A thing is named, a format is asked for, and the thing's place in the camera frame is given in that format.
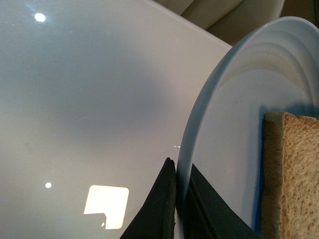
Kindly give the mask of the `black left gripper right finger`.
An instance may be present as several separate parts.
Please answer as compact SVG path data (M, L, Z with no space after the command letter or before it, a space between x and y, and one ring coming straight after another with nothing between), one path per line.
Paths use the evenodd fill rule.
M185 239L259 239L195 165L179 165L179 215Z

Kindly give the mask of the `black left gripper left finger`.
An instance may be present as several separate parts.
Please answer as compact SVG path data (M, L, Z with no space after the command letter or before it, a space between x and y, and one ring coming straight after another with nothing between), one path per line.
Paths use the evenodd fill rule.
M175 227L176 172L167 158L137 215L122 239L172 239Z

